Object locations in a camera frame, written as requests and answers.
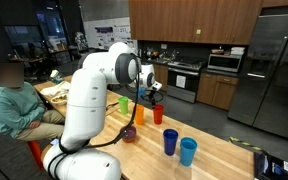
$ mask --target drawer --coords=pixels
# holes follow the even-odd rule
[[[218,75],[217,76],[217,82],[223,82],[223,83],[227,83],[227,84],[238,84],[238,79],[237,78],[233,78],[233,77],[227,77],[227,76],[221,76]]]
[[[208,73],[202,73],[201,74],[201,77],[203,77],[203,78],[213,78],[216,76],[217,76],[216,74],[208,74]]]

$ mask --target wooden cabinet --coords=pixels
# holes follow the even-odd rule
[[[164,41],[192,42],[193,24],[196,11],[196,0],[163,1],[166,19],[159,19],[163,24]]]
[[[212,105],[216,88],[217,75],[202,73],[198,86],[196,100]]]
[[[263,8],[278,6],[288,6],[288,0],[263,0]]]
[[[228,44],[248,45],[253,35],[262,0],[240,0]]]
[[[196,100],[229,110],[237,84],[237,78],[202,73]]]
[[[218,75],[212,105],[229,110],[237,83],[236,78]]]
[[[262,0],[218,0],[211,43],[248,45]]]
[[[132,39],[248,45],[262,0],[129,0]]]
[[[164,65],[153,64],[155,80],[162,84],[161,90],[167,91],[168,67]]]

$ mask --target floor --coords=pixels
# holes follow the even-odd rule
[[[61,65],[58,70],[64,75],[71,75],[77,68],[77,61]],[[135,94],[124,87],[114,85],[113,91],[135,99]],[[265,149],[270,154],[288,161],[288,140],[251,128],[247,125],[227,119],[227,111],[220,110],[201,103],[187,103],[168,96],[162,92],[160,104],[165,107],[165,114],[185,124],[198,128],[225,141],[230,136],[247,141]],[[150,102],[139,100],[140,104],[151,107]],[[39,141],[44,148],[49,142]],[[48,179],[45,171],[38,170],[26,143],[0,135],[0,168],[10,179]]]

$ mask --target microwave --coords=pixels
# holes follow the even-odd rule
[[[240,69],[242,57],[240,55],[217,55],[210,54],[207,68],[228,72],[238,72]]]

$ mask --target green cup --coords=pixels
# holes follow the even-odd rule
[[[118,98],[118,103],[120,105],[121,113],[127,114],[128,113],[128,98],[123,96]]]

